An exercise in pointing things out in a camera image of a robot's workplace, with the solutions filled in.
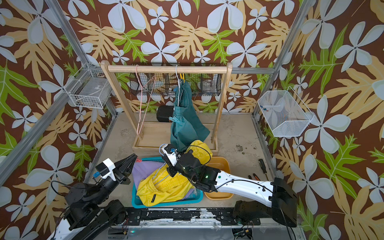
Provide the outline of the purple shorts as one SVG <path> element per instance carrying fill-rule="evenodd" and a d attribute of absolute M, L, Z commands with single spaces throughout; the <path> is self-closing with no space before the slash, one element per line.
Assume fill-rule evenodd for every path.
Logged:
<path fill-rule="evenodd" d="M 162 167 L 164 163 L 154 162 L 154 161 L 141 161 L 135 162 L 132 176 L 136 189 L 139 188 L 139 184 L 142 180 L 145 180 L 150 176 L 155 170 Z"/>

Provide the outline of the yellow shorts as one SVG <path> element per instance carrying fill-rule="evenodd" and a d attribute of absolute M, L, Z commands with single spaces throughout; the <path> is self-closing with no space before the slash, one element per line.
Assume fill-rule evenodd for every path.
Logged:
<path fill-rule="evenodd" d="M 166 164 L 155 169 L 147 178 L 141 179 L 136 189 L 137 196 L 146 207 L 177 202 L 195 191 L 195 187 L 183 175 L 177 173 L 171 177 Z"/>

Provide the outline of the pink wire hanger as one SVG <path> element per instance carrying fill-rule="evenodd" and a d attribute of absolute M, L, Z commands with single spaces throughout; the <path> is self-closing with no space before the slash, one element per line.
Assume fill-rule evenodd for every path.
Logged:
<path fill-rule="evenodd" d="M 146 110 L 144 113 L 144 119 L 142 120 L 143 90 L 144 90 L 144 87 L 146 87 L 150 82 L 152 82 L 153 86 L 154 86 L 156 83 L 156 77 L 152 76 L 152 78 L 150 80 L 148 80 L 145 85 L 143 85 L 142 81 L 139 77 L 139 74 L 138 74 L 138 65 L 136 65 L 136 67 L 135 67 L 135 75 L 138 79 L 138 83 L 140 86 L 140 108 L 139 108 L 139 120 L 138 120 L 138 124 L 137 124 L 137 135 L 140 136 L 142 128 L 144 126 L 144 120 L 145 120 L 145 117 L 147 115 L 147 110 Z"/>

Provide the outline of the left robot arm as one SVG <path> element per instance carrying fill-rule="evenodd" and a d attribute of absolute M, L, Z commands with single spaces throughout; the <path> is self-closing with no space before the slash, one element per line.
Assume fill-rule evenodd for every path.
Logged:
<path fill-rule="evenodd" d="M 105 229 L 126 222 L 128 212 L 119 200 L 112 200 L 104 207 L 101 204 L 118 185 L 130 184 L 129 176 L 137 159 L 136 154 L 115 163 L 106 159 L 95 167 L 94 177 L 100 177 L 97 183 L 70 186 L 65 196 L 67 207 L 48 239 L 92 240 Z"/>

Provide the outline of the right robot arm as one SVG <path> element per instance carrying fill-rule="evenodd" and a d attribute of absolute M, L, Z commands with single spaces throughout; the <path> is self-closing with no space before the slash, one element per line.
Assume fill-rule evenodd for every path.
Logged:
<path fill-rule="evenodd" d="M 229 174 L 207 165 L 193 156 L 193 152 L 179 153 L 172 145 L 161 147 L 162 158 L 167 163 L 167 171 L 174 177 L 183 175 L 197 189 L 206 193 L 230 193 L 248 198 L 237 201 L 233 218 L 242 225 L 254 219 L 272 218 L 289 228 L 297 227 L 298 196 L 280 178 L 274 181 L 256 181 Z"/>

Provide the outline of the green shorts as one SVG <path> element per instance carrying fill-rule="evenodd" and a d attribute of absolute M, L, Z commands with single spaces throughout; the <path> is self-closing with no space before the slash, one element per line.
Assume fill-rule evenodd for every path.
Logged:
<path fill-rule="evenodd" d="M 177 88 L 175 88 L 175 102 L 173 117 L 178 118 L 181 123 L 172 122 L 170 143 L 177 150 L 186 150 L 195 140 L 205 141 L 210 131 L 202 124 L 192 101 L 192 90 L 188 82 L 181 80 L 182 96 L 180 106 L 177 107 Z"/>

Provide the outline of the blue clothespin on green shorts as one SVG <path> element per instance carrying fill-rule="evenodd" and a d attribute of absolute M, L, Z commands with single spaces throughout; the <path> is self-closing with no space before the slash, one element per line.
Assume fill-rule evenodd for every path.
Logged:
<path fill-rule="evenodd" d="M 169 120 L 170 120 L 171 122 L 174 122 L 174 123 L 177 123 L 177 124 L 180 124 L 180 123 L 181 123 L 181 121 L 180 121 L 178 118 L 176 118 L 176 117 L 169 117 Z"/>

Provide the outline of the teal plastic basket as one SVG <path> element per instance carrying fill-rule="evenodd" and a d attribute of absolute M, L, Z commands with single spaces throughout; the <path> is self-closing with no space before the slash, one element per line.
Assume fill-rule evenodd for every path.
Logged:
<path fill-rule="evenodd" d="M 143 158 L 141 160 L 165 163 L 162 157 Z M 153 208 L 171 207 L 171 206 L 186 205 L 186 204 L 197 204 L 197 203 L 200 203 L 202 199 L 203 199 L 203 192 L 201 190 L 191 189 L 183 199 L 176 202 L 159 203 L 157 205 L 154 205 Z M 137 196 L 137 189 L 135 187 L 135 184 L 132 190 L 132 206 L 136 209 L 148 208 L 142 203 L 140 198 Z"/>

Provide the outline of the wooden clothes rack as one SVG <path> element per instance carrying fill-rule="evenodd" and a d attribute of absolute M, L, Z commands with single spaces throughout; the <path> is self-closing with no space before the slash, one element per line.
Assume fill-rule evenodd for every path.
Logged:
<path fill-rule="evenodd" d="M 175 73 L 177 67 L 172 66 L 113 66 L 108 61 L 101 62 L 101 68 L 106 75 L 112 89 L 117 95 L 122 108 L 127 115 L 130 123 L 132 124 L 135 131 L 138 130 L 139 122 L 137 121 L 134 112 L 132 111 L 127 98 L 117 80 L 116 73 L 154 73 L 154 74 L 170 74 Z M 233 70 L 233 64 L 228 63 L 225 67 L 179 67 L 182 74 L 221 74 L 223 86 L 220 94 L 220 101 L 217 110 L 217 115 L 214 124 L 204 124 L 211 133 L 205 143 L 212 150 L 213 154 L 217 156 L 219 154 L 219 143 L 218 143 L 218 130 L 222 117 L 224 98 L 227 96 L 227 89 L 231 79 Z M 171 138 L 171 123 L 161 122 L 147 122 L 144 121 L 144 129 L 141 133 L 135 137 L 132 149 L 140 153 L 155 153 L 158 147 L 163 143 L 168 143 Z"/>

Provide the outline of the yellow plastic tray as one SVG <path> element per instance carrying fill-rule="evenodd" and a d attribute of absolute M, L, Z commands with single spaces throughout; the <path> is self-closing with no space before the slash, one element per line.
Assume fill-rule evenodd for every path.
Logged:
<path fill-rule="evenodd" d="M 207 166 L 219 169 L 228 174 L 231 173 L 229 162 L 223 157 L 212 157 L 210 162 L 207 163 Z M 213 193 L 204 193 L 205 196 L 212 201 L 223 201 L 231 199 L 234 194 L 231 193 L 222 193 L 222 192 L 213 192 Z"/>

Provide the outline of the black tool case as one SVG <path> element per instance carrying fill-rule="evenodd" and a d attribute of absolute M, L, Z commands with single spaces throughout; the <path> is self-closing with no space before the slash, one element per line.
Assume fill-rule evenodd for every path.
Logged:
<path fill-rule="evenodd" d="M 173 106 L 159 106 L 156 113 L 156 118 L 158 122 L 162 123 L 169 123 L 171 122 L 170 117 L 172 117 L 174 114 L 174 107 Z"/>

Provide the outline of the black mesh basket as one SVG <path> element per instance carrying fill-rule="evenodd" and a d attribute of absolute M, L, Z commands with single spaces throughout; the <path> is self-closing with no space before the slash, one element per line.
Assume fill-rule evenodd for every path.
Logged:
<path fill-rule="evenodd" d="M 178 87 L 176 74 L 159 73 L 138 73 L 145 85 L 152 76 L 156 77 L 156 83 L 150 82 L 144 87 L 143 94 L 175 96 L 175 88 Z M 221 93 L 222 76 L 220 74 L 185 74 L 185 82 L 188 82 L 192 96 L 218 96 Z M 134 73 L 130 74 L 130 81 L 127 83 L 134 94 L 140 94 L 138 79 Z"/>

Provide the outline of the black mounting rail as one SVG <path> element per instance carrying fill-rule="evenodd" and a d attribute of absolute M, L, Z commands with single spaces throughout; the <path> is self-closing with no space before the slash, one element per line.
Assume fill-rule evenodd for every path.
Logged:
<path fill-rule="evenodd" d="M 235 217 L 234 208 L 126 208 L 125 216 L 117 220 L 112 226 L 140 226 L 148 222 L 176 223 L 186 222 L 191 224 L 208 222 L 219 226 L 236 225 L 261 225 L 259 218 L 249 221 Z"/>

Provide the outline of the red handled pliers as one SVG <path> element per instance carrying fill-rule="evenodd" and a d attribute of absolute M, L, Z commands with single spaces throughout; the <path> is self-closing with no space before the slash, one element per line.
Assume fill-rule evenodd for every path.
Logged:
<path fill-rule="evenodd" d="M 260 178 L 255 173 L 253 173 L 252 175 L 248 175 L 248 179 L 260 181 Z"/>

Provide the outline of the black handled screwdriver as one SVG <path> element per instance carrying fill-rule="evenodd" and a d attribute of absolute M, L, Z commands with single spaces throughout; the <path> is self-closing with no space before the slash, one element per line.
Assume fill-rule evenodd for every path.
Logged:
<path fill-rule="evenodd" d="M 259 159 L 258 162 L 259 162 L 259 165 L 260 165 L 260 168 L 261 168 L 263 174 L 266 176 L 267 180 L 269 181 L 270 178 L 268 176 L 267 167 L 266 167 L 266 164 L 265 164 L 264 160 L 263 159 Z"/>

